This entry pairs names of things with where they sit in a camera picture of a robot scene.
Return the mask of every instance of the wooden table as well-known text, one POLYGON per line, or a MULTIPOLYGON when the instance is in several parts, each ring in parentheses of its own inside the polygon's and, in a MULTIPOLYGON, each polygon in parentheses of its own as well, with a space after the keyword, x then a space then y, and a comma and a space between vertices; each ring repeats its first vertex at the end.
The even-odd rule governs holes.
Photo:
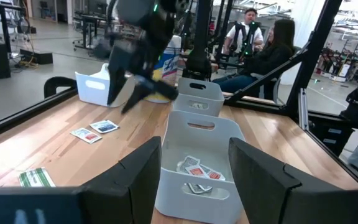
MULTIPOLYGON (((18 175, 45 167, 57 186, 81 185, 112 167, 152 136, 163 136, 170 104, 140 102, 126 115, 121 109, 81 102, 77 96, 0 134, 0 186, 19 185, 18 175), (120 129, 90 145, 70 134, 109 119, 120 129)), ((342 189, 358 183, 290 118, 224 106, 220 117, 239 124, 248 143, 342 189)), ((154 224, 195 223, 154 211, 154 224)), ((248 223, 245 212, 238 223, 248 223)))

